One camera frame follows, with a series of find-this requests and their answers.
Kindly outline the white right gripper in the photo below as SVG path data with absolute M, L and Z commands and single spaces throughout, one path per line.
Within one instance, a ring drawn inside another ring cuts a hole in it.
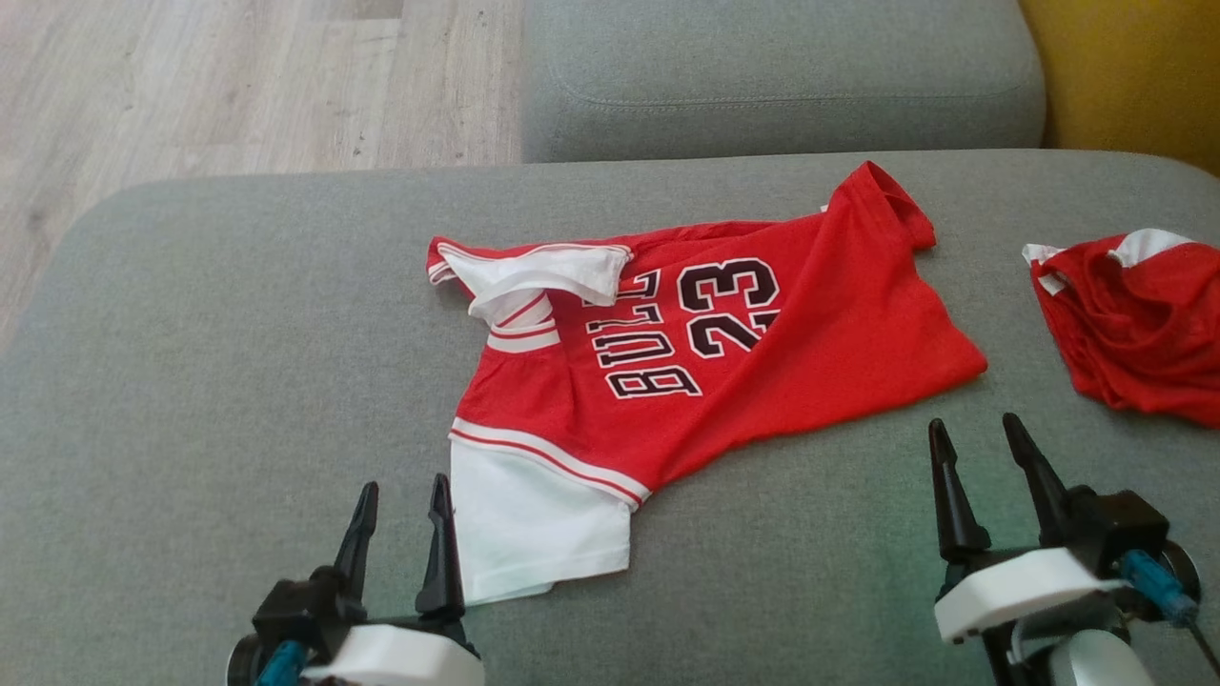
M 1094 498 L 1096 489 L 1065 487 L 1015 413 L 1005 413 L 1002 424 L 1035 504 L 1039 546 L 1049 551 L 1015 555 L 989 551 L 989 532 L 978 524 L 965 494 L 946 422 L 942 417 L 928 421 L 939 557 L 946 561 L 946 585 L 933 608 L 939 638 L 959 644 L 1006 626 L 1019 638 L 1052 638 L 1116 625 L 1118 596 L 1128 583 L 1097 575 L 1063 548 L 1077 533 L 1076 505 Z

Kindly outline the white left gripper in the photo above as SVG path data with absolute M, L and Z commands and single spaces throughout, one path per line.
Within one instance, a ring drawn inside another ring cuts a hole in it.
M 367 482 L 336 555 L 343 594 L 362 602 L 368 544 L 377 530 L 379 486 Z M 345 623 L 338 646 L 303 670 L 303 685 L 484 685 L 486 668 L 464 627 L 466 612 L 450 478 L 436 474 L 433 526 L 418 616 Z

